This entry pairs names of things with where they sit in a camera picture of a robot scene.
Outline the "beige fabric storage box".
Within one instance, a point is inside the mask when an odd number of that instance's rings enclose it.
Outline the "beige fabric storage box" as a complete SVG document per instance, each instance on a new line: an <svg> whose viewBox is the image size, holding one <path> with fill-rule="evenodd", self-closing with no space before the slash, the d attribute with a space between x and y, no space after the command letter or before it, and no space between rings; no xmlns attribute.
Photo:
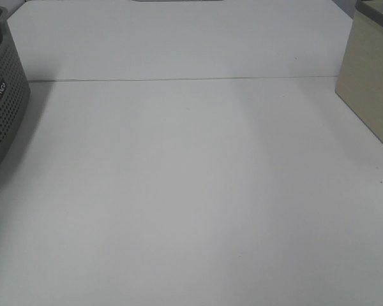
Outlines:
<svg viewBox="0 0 383 306"><path fill-rule="evenodd" d="M335 87L383 143L383 1L358 1Z"/></svg>

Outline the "grey perforated plastic basket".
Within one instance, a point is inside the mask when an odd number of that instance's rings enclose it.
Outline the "grey perforated plastic basket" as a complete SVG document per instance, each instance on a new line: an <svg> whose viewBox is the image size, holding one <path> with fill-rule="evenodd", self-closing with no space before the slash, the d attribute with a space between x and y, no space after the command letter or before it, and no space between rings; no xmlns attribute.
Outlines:
<svg viewBox="0 0 383 306"><path fill-rule="evenodd" d="M0 7L0 164L24 118L30 87L7 22Z"/></svg>

